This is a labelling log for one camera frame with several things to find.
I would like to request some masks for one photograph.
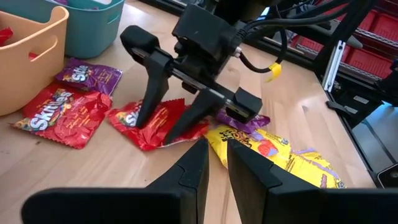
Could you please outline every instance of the purple candy bag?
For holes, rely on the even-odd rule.
[[[236,121],[235,119],[229,117],[226,114],[225,109],[221,109],[217,116],[216,116],[217,121],[227,124],[231,127],[234,127],[240,131],[243,131],[245,133],[251,134],[253,133],[257,128],[264,127],[265,125],[270,123],[270,119],[267,116],[263,115],[257,115],[255,116],[251,121],[249,121],[246,124],[240,123],[239,121]]]
[[[68,65],[55,78],[76,88],[86,91],[96,90],[110,96],[121,75],[121,70],[71,58]]]

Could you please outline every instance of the wooden tabletop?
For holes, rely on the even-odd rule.
[[[174,53],[171,31],[177,17],[141,2],[127,1],[119,32],[139,25],[160,39],[161,47]],[[258,67],[270,65],[275,57],[243,46]],[[147,74],[125,52],[117,38],[92,63],[124,70],[113,94],[114,107],[143,98]],[[282,75],[264,83],[264,75],[248,70],[231,59],[218,82],[235,91],[239,86],[263,100],[261,114],[271,118],[270,133],[289,139],[293,149],[313,147],[331,162],[348,187],[374,187],[356,149],[336,113],[325,106],[328,98],[313,72],[283,62]],[[172,77],[165,100],[193,96]],[[0,223],[20,223],[19,212],[31,194],[50,187],[145,187],[163,174],[192,146],[184,142],[168,148],[142,152],[103,122],[88,145],[80,150],[12,129],[8,123],[22,118],[19,112],[0,118]],[[205,223],[240,223],[227,170],[210,150],[210,180]]]

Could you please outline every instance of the candy package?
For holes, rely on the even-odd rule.
[[[314,149],[292,152],[286,171],[317,187],[346,188],[344,182],[340,180],[337,173],[331,168],[330,163]]]
[[[23,109],[25,118],[13,127],[82,149],[104,120],[111,98],[51,83]]]
[[[107,115],[108,121],[144,151],[166,146],[164,144],[165,136],[187,107],[185,106],[185,100],[177,99],[162,102],[156,107],[148,123],[142,129],[138,129],[135,124],[141,104],[142,102],[139,101],[128,103],[121,109],[112,109]],[[207,131],[207,127],[208,123],[202,121],[175,139],[172,144],[198,139]]]
[[[237,139],[245,146],[270,159],[280,168],[317,186],[327,188],[344,188],[340,178],[316,151],[306,151],[301,154],[291,152],[288,140],[257,129],[251,134],[219,125],[209,130],[205,137],[217,153],[225,167],[227,161],[227,140]]]
[[[0,30],[0,47],[4,46],[6,40],[10,39],[14,35],[10,27]]]
[[[225,109],[221,109],[218,112],[216,119],[223,124],[229,125],[248,134],[254,132],[257,128],[264,127],[271,121],[267,116],[256,115],[251,121],[243,124],[228,116]]]
[[[111,95],[121,75],[121,70],[105,65],[92,65],[71,58],[68,65],[55,78],[82,90],[96,90]]]

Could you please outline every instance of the red candy wrapper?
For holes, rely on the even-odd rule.
[[[10,39],[14,35],[10,27],[0,30],[0,47],[2,47],[6,40]]]
[[[85,92],[52,83],[24,107],[26,118],[12,126],[82,149],[111,105],[111,98],[97,91]]]
[[[156,107],[148,123],[142,129],[138,129],[135,128],[135,124],[141,104],[141,101],[134,102],[121,109],[110,110],[107,115],[108,121],[144,151],[166,146],[164,144],[165,136],[184,112],[186,108],[185,100],[177,99],[162,102]],[[207,121],[202,121],[175,139],[172,144],[198,139],[207,132],[207,127]]]

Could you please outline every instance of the skittles logo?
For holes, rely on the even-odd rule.
[[[128,112],[118,112],[116,117],[120,120],[120,123],[124,124],[128,127],[135,127],[138,118],[138,111],[132,111],[131,113]]]
[[[62,80],[66,82],[84,82],[93,72],[94,71],[90,69],[89,66],[80,65],[72,70],[72,74],[65,74]]]
[[[25,118],[16,125],[26,131],[46,130],[55,125],[57,120],[72,107],[69,103],[73,101],[71,96],[72,93],[58,89],[51,100],[47,100],[40,105],[41,111],[37,112],[33,118]]]

